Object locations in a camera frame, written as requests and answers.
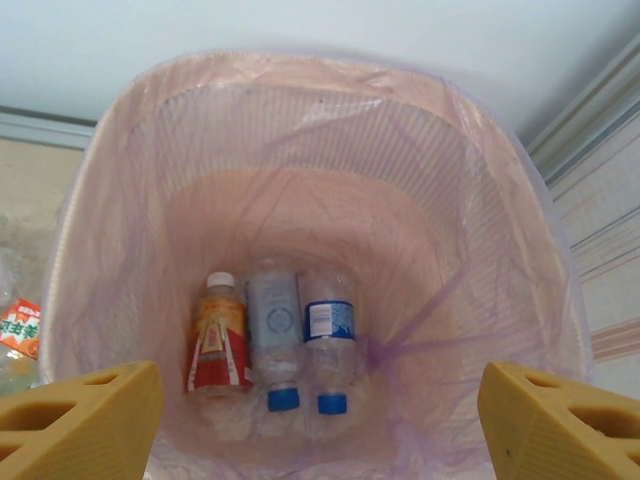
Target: trash can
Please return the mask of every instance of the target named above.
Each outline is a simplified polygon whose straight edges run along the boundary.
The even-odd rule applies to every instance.
[[[366,385],[346,416],[185,393],[204,279],[274,253],[355,279]],[[515,137],[441,78],[319,58],[198,54],[138,78],[67,195],[43,306],[45,381],[158,364],[153,480],[479,474],[488,361],[591,371],[562,227]]]

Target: blue bottle cap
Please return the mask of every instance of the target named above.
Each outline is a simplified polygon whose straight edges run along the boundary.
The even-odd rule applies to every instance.
[[[347,413],[347,396],[344,393],[318,395],[318,412],[322,415]]]
[[[286,412],[298,408],[300,406],[298,389],[271,390],[267,395],[267,405],[270,412]]]

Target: yellow plastic bracket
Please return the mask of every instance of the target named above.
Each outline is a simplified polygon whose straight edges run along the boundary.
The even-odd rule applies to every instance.
[[[2,480],[140,480],[164,399],[136,362],[0,398]]]
[[[478,412],[498,480],[640,479],[637,400],[490,363]]]

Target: wall baseboard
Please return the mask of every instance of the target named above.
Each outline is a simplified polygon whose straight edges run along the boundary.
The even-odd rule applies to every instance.
[[[527,151],[552,185],[639,109],[640,35],[527,145]]]
[[[0,111],[0,137],[22,142],[84,150],[94,132],[91,122],[42,118],[29,113]]]

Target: water bottle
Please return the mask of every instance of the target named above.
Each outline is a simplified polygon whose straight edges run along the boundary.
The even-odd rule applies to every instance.
[[[347,413],[347,386],[355,373],[353,285],[333,269],[307,272],[300,282],[307,366],[315,380],[318,412]]]
[[[300,406],[297,380],[302,368],[302,322],[296,275],[260,272],[247,284],[253,365],[267,384],[267,406],[284,412]]]

